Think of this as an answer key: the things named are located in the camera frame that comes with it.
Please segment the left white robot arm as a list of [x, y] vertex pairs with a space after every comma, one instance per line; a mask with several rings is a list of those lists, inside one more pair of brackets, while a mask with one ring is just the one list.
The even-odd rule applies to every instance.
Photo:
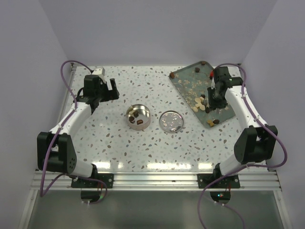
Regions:
[[119, 98], [115, 79], [111, 78], [110, 84], [111, 89], [96, 74], [85, 76], [84, 85], [78, 91], [69, 112], [53, 129], [40, 132], [37, 136], [39, 170], [82, 177], [83, 183], [88, 187], [98, 184], [96, 166], [77, 159], [72, 139], [100, 103]]

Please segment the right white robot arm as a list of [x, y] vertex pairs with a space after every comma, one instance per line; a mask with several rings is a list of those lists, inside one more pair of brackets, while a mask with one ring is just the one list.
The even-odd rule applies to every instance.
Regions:
[[245, 77], [231, 76], [228, 65], [221, 64], [212, 70], [210, 78], [210, 109], [222, 109], [230, 105], [242, 129], [234, 145], [234, 154], [217, 164], [213, 170], [214, 185], [224, 187], [229, 182], [229, 176], [237, 174], [240, 168], [272, 157], [278, 131], [274, 125], [268, 125], [254, 107], [246, 91]]

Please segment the green floral metal tray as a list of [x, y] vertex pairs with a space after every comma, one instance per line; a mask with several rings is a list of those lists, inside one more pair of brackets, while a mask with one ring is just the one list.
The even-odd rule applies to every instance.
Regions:
[[[201, 62], [199, 61], [171, 72], [175, 76], [173, 79], [169, 76], [169, 79], [190, 108], [193, 108], [195, 105], [194, 99], [196, 97], [204, 96], [205, 100], [208, 101], [207, 88], [211, 86], [212, 82], [209, 76], [214, 68], [208, 62], [206, 62], [206, 65], [201, 65]], [[199, 68], [200, 71], [196, 73], [195, 68]], [[223, 123], [235, 117], [235, 113], [230, 105], [222, 109], [210, 109], [208, 114], [201, 110], [196, 113], [194, 112], [194, 114], [206, 128], [211, 128], [207, 120], [218, 119], [220, 123]]]

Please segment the chocolates at tray corner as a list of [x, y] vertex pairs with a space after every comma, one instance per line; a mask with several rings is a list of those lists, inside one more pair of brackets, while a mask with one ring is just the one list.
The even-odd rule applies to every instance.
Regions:
[[208, 123], [208, 125], [209, 125], [210, 127], [213, 127], [213, 126], [219, 124], [219, 123], [220, 123], [220, 120], [218, 120], [218, 119], [207, 120], [207, 123]]

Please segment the round silver tin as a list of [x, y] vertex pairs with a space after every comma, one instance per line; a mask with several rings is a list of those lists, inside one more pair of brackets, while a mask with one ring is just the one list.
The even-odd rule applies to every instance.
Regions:
[[[139, 116], [138, 117], [134, 117], [133, 113], [135, 111], [139, 112]], [[134, 120], [133, 121], [129, 121], [129, 117], [133, 116]], [[134, 104], [131, 105], [127, 111], [126, 111], [126, 120], [127, 120], [127, 124], [128, 126], [136, 131], [142, 131], [145, 130], [151, 123], [151, 113], [150, 110], [147, 106], [143, 105], [143, 104]], [[137, 121], [138, 120], [143, 120], [143, 123], [138, 125]]]

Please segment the round silver tin lid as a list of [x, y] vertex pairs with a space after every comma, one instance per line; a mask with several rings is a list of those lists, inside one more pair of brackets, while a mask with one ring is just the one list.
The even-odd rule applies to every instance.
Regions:
[[178, 132], [184, 126], [184, 119], [177, 111], [169, 110], [160, 115], [159, 125], [165, 132]]

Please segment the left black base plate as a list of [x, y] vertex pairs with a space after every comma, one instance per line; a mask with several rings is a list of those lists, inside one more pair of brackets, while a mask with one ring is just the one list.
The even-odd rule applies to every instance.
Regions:
[[112, 188], [114, 182], [114, 174], [98, 173], [96, 178], [78, 178], [71, 182], [72, 188]]

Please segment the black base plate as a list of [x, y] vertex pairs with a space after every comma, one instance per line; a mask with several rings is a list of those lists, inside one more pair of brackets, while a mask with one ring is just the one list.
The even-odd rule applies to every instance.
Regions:
[[208, 188], [238, 189], [241, 187], [238, 175], [225, 177], [217, 182], [215, 182], [215, 180], [216, 180], [216, 178], [212, 175], [212, 173], [197, 174], [197, 182], [198, 182], [199, 189], [206, 188], [210, 183], [212, 183], [212, 184]]
[[114, 182], [114, 174], [98, 173], [96, 178], [78, 178], [71, 182], [72, 188], [112, 188]]

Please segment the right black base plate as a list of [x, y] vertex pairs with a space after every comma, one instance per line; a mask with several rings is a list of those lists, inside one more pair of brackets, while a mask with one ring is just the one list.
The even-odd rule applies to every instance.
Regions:
[[212, 175], [212, 173], [197, 174], [197, 182], [198, 182], [199, 189], [206, 188], [210, 183], [212, 183], [212, 184], [208, 188], [238, 189], [241, 187], [238, 175], [225, 177], [217, 182], [215, 182], [215, 180], [216, 180], [216, 178]]

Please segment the aluminium rail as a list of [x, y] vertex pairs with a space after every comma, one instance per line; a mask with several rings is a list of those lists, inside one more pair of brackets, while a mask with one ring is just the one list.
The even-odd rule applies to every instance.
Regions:
[[[196, 172], [112, 172], [99, 173], [107, 178], [112, 191], [201, 191], [205, 184]], [[211, 191], [280, 191], [281, 185], [275, 172], [243, 172], [225, 178]]]

